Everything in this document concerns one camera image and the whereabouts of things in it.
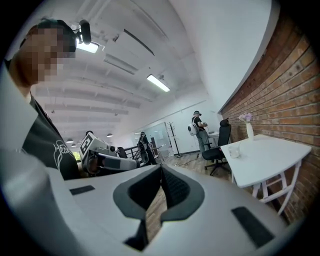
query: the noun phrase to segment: white backpack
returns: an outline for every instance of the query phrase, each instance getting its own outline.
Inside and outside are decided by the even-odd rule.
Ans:
[[[188,131],[191,136],[195,136],[199,132],[199,127],[195,124],[195,119],[196,118],[194,118],[193,120],[191,119],[192,123],[188,125]]]

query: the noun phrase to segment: railing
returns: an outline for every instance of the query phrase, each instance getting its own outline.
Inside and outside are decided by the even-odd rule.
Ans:
[[[138,150],[138,146],[124,148],[126,156],[130,159],[142,161],[140,151]]]

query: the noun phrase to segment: person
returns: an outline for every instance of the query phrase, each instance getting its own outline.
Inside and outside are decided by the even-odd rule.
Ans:
[[[205,127],[207,127],[208,125],[206,123],[201,123],[202,122],[200,119],[201,115],[202,114],[200,114],[199,111],[194,111],[192,122],[194,122],[195,125],[199,128],[199,132],[196,134],[196,137],[199,142],[200,152],[202,153],[205,151],[205,144],[209,143],[209,136],[205,129]]]
[[[144,149],[145,149],[146,153],[148,154],[148,162],[147,162],[145,165],[146,165],[146,166],[149,166],[150,164],[156,165],[157,162],[156,162],[156,160],[155,160],[154,154],[152,154],[152,151],[151,151],[151,149],[150,149],[147,136],[146,136],[146,134],[145,134],[144,131],[142,131],[142,132],[140,133],[139,142],[142,143],[142,145],[144,146]]]
[[[64,142],[47,113],[31,94],[31,87],[57,74],[59,61],[73,57],[76,35],[62,20],[42,19],[34,25],[11,60],[4,60],[12,86],[16,86],[38,116],[23,143],[22,150],[37,157],[44,165],[58,169],[65,180],[81,177],[82,167]],[[96,160],[89,173],[97,172]]]

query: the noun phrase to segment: black chair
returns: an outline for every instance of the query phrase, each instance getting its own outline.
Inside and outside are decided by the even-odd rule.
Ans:
[[[118,147],[118,155],[119,155],[119,157],[121,157],[121,158],[128,158],[126,151],[125,151],[124,148],[121,147],[121,146]]]
[[[213,164],[207,165],[204,167],[205,170],[208,169],[208,167],[214,167],[210,175],[212,176],[214,171],[221,167],[222,169],[230,172],[224,165],[228,162],[223,162],[222,159],[225,157],[224,153],[220,149],[221,146],[227,145],[229,143],[231,133],[231,125],[229,124],[228,118],[224,119],[220,122],[220,129],[219,129],[219,139],[218,139],[218,146],[212,147],[207,151],[202,152],[202,157],[205,160],[211,160]]]

